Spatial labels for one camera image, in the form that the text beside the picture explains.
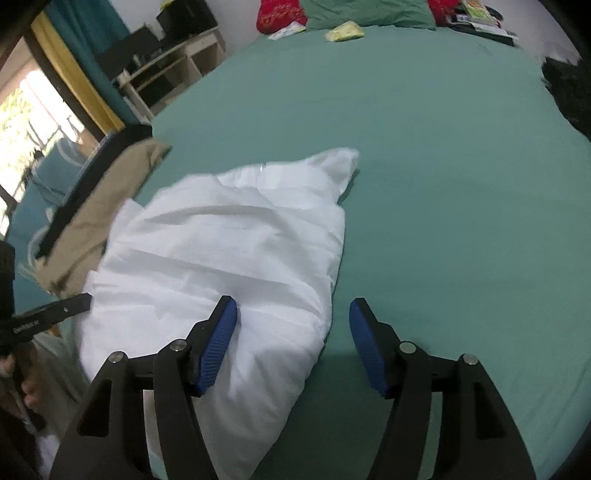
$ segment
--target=blue gripper pad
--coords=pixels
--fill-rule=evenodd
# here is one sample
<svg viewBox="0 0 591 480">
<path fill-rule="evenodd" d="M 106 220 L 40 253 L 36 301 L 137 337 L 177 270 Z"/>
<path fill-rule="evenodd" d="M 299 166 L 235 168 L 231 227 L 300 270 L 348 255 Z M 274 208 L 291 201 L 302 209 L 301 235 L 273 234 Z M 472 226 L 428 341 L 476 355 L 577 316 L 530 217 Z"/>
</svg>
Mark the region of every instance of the blue gripper pad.
<svg viewBox="0 0 591 480">
<path fill-rule="evenodd" d="M 379 350 L 372 329 L 355 300 L 351 302 L 349 307 L 349 327 L 370 385 L 385 398 L 388 392 L 388 383 L 385 377 L 384 357 Z"/>
<path fill-rule="evenodd" d="M 226 355 L 230 344 L 230 338 L 236 327 L 237 318 L 238 307 L 236 301 L 230 298 L 199 359 L 199 376 L 197 377 L 196 388 L 201 395 L 216 381 L 217 373 L 220 370 L 223 357 Z"/>
</svg>

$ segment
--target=human hand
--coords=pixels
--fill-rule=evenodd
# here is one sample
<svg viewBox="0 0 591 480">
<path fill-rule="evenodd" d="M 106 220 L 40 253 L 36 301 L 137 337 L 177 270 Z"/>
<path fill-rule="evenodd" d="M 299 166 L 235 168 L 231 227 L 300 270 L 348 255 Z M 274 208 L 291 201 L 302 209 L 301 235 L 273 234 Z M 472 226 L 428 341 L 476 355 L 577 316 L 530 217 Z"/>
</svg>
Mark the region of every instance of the human hand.
<svg viewBox="0 0 591 480">
<path fill-rule="evenodd" d="M 19 348 L 19 368 L 23 370 L 24 380 L 20 385 L 25 393 L 24 404 L 32 411 L 39 413 L 43 388 L 41 385 L 40 365 L 37 359 L 37 349 L 34 346 Z M 17 360 L 13 353 L 6 357 L 0 357 L 0 377 L 11 378 L 14 369 L 17 367 Z M 21 410 L 17 406 L 10 390 L 0 389 L 0 408 L 22 419 Z"/>
</svg>

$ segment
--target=metal screw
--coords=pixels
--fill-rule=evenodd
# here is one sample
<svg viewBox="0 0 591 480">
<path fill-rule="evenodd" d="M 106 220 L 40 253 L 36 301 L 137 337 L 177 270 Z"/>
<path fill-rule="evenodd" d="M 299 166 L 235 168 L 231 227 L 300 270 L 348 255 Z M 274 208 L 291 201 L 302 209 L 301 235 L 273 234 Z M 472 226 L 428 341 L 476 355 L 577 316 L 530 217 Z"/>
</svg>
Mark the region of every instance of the metal screw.
<svg viewBox="0 0 591 480">
<path fill-rule="evenodd" d="M 180 352 L 182 350 L 185 350 L 186 348 L 187 348 L 187 341 L 186 340 L 178 339 L 170 344 L 170 349 L 174 352 Z"/>
<path fill-rule="evenodd" d="M 476 365 L 478 363 L 478 357 L 476 355 L 472 355 L 471 353 L 464 353 L 462 357 L 468 365 Z"/>
<path fill-rule="evenodd" d="M 112 364 L 116 364 L 118 362 L 121 362 L 124 356 L 125 354 L 123 352 L 113 352 L 109 355 L 109 362 L 111 362 Z"/>
<path fill-rule="evenodd" d="M 402 342 L 400 344 L 400 351 L 403 353 L 414 353 L 417 351 L 417 346 L 411 342 Z"/>
</svg>

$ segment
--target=white pillow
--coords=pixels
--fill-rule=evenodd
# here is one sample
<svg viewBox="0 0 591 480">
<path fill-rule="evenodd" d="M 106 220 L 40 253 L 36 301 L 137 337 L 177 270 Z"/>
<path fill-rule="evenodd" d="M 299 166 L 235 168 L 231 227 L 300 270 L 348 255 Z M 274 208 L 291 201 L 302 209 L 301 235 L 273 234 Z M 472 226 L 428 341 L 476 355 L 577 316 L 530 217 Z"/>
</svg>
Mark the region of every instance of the white pillow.
<svg viewBox="0 0 591 480">
<path fill-rule="evenodd" d="M 318 359 L 332 319 L 345 235 L 339 196 L 358 153 L 189 176 L 145 207 L 128 201 L 87 290 L 80 359 L 156 353 L 184 338 L 222 295 L 239 321 L 215 385 L 194 401 L 220 479 L 249 478 L 276 441 Z M 160 454 L 147 401 L 148 444 Z"/>
</svg>

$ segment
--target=desk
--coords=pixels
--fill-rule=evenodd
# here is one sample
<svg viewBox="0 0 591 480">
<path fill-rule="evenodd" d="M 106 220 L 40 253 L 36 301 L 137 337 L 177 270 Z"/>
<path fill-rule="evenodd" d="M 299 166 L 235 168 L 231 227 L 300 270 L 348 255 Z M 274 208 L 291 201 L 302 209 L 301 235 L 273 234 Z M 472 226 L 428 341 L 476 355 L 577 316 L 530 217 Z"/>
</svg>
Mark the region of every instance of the desk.
<svg viewBox="0 0 591 480">
<path fill-rule="evenodd" d="M 117 76 L 117 82 L 138 119 L 151 122 L 164 107 L 225 59 L 218 27 L 215 27 L 169 48 L 132 74 L 127 70 L 122 71 Z M 157 73 L 139 81 L 139 77 L 149 69 L 161 64 L 165 65 Z M 150 108 L 140 92 L 161 76 L 165 76 L 175 87 Z"/>
</svg>

